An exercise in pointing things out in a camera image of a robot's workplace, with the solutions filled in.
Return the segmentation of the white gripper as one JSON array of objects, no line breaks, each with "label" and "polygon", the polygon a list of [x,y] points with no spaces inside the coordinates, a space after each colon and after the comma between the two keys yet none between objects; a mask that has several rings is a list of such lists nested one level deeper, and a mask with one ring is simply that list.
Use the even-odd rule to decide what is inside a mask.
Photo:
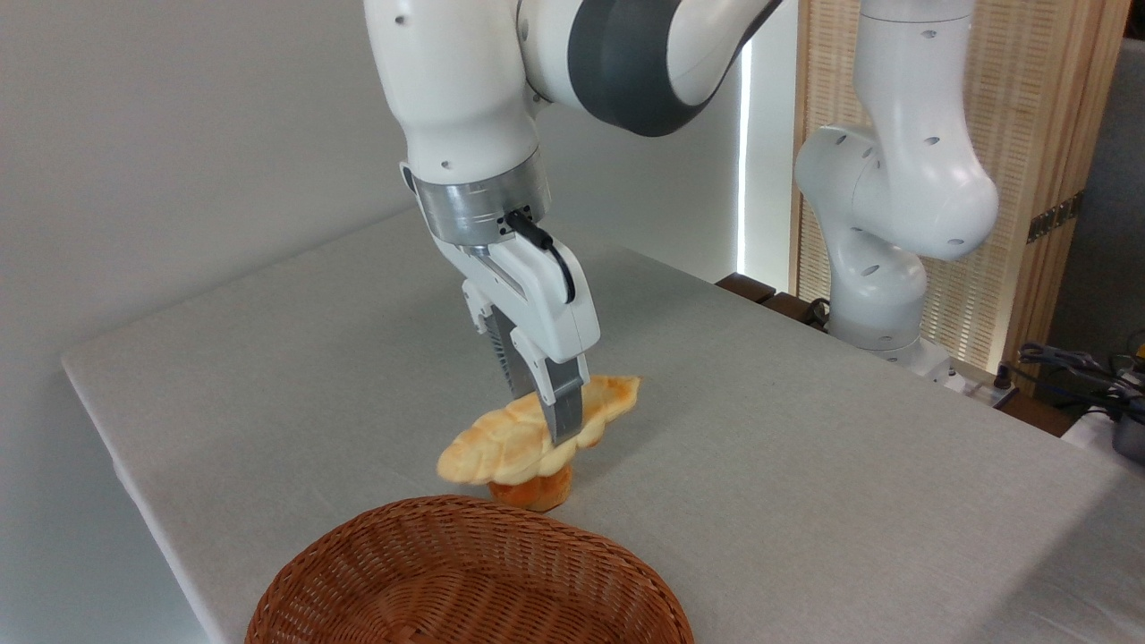
[{"label": "white gripper", "polygon": [[570,249],[555,249],[572,274],[568,303],[564,270],[548,251],[520,235],[488,245],[487,256],[436,239],[440,252],[465,281],[463,298],[479,333],[490,339],[513,400],[535,391],[554,448],[583,429],[585,351],[600,338],[589,278]]}]

